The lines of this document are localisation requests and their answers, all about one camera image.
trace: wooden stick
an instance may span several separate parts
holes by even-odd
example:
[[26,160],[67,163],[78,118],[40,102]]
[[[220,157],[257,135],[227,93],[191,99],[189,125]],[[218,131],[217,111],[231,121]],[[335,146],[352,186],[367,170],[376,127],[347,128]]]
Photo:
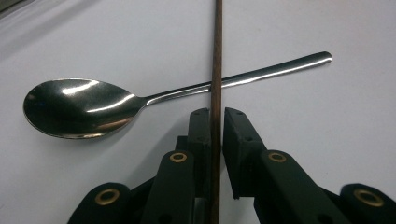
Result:
[[210,196],[210,223],[219,224],[220,154],[221,154],[221,47],[222,47],[222,0],[216,1],[215,39],[211,84],[211,140],[212,178]]

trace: brown rod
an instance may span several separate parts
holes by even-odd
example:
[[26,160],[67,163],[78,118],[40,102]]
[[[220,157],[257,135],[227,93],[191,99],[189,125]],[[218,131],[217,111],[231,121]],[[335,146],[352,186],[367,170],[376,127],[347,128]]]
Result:
[[210,196],[210,223],[219,224],[220,153],[221,153],[221,47],[222,0],[216,1],[215,39],[211,84],[210,129],[212,138],[212,177]]

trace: silver spoon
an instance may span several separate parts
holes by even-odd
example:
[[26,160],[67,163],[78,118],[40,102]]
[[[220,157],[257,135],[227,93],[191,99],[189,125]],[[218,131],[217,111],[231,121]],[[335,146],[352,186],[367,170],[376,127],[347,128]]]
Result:
[[[328,52],[312,54],[271,67],[226,77],[222,88],[298,72],[332,61]],[[71,78],[44,82],[23,102],[29,122],[42,133],[62,138],[93,138],[114,132],[146,105],[210,91],[210,82],[148,97],[138,97],[109,83]]]

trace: white surface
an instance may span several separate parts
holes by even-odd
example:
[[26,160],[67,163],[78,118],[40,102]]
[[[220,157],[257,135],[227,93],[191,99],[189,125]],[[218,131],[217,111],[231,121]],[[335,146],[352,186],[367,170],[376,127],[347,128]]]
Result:
[[[93,140],[40,133],[26,93],[85,77],[146,96],[211,77],[214,1],[35,0],[0,20],[0,223],[66,223],[92,188],[133,188],[156,174],[209,94],[147,107],[133,124]],[[396,199],[396,2],[224,0],[223,76],[329,51],[331,64],[223,92],[269,148],[316,183],[348,183]],[[221,223],[258,223],[222,172]]]

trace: spoon handle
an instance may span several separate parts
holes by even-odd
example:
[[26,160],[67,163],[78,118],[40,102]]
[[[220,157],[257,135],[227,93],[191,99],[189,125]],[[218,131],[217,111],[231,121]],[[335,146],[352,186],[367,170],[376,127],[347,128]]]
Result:
[[[286,74],[300,72],[305,69],[321,66],[332,61],[332,55],[329,52],[323,51],[320,53],[311,54],[303,58],[295,59],[286,63],[280,63],[270,67],[258,69],[251,72],[246,72],[236,76],[225,77],[221,80],[221,87],[228,88],[250,82],[267,79],[270,77],[280,77]],[[155,95],[146,97],[147,105],[157,104],[163,101],[175,99],[178,97],[194,95],[210,91],[211,82],[204,82],[201,84],[188,86],[173,91],[165,91]]]

